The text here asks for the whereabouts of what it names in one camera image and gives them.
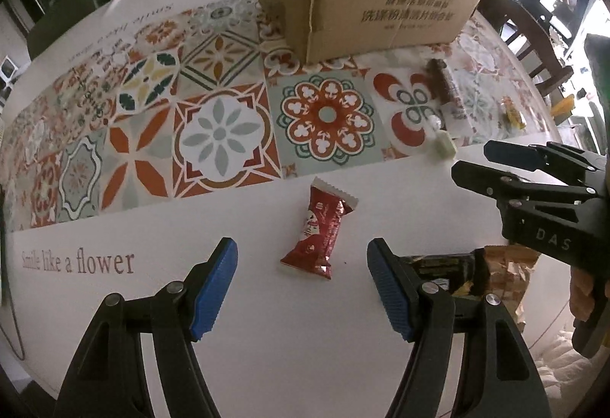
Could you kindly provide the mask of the person's right hand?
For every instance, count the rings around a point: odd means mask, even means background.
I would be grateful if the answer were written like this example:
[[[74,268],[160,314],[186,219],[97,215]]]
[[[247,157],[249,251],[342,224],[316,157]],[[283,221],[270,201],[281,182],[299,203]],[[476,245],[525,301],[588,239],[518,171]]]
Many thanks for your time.
[[[579,321],[586,322],[594,311],[594,277],[589,273],[571,268],[570,281],[570,310],[572,315]]]

